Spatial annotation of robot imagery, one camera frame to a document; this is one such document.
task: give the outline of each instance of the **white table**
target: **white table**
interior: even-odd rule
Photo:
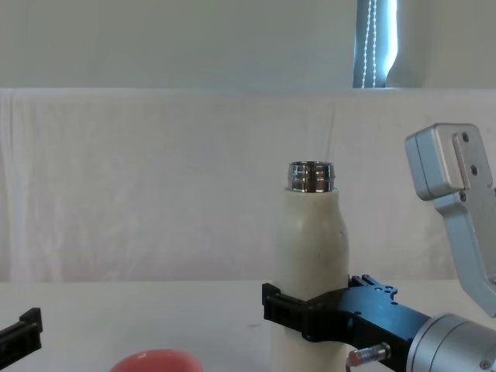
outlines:
[[[33,306],[42,308],[44,325],[43,348],[5,371],[106,372],[131,353],[178,348],[199,357],[205,372],[268,372],[270,324],[262,319],[260,284],[1,284],[0,326]],[[392,284],[399,302],[425,314],[450,310],[496,328],[456,281]]]

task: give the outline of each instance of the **metal bottle rim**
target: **metal bottle rim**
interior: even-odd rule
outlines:
[[[288,168],[288,190],[330,192],[334,188],[334,164],[326,161],[295,161]]]

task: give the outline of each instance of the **screw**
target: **screw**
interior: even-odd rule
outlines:
[[[491,368],[491,362],[489,360],[482,360],[479,363],[479,367],[483,370],[488,370],[489,368]]]

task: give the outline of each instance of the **black bracket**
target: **black bracket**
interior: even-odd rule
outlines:
[[[41,348],[41,310],[31,308],[16,324],[0,331],[0,370]]]
[[[391,358],[381,363],[405,372],[413,338],[429,317],[399,305],[394,300],[397,293],[397,288],[370,275],[351,277],[348,288],[308,301],[289,297],[266,283],[262,285],[263,318],[300,332],[309,342],[335,341],[357,349],[387,343]]]

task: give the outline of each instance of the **red bowl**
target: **red bowl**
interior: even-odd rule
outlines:
[[[118,362],[110,372],[202,372],[202,364],[180,350],[147,350]]]

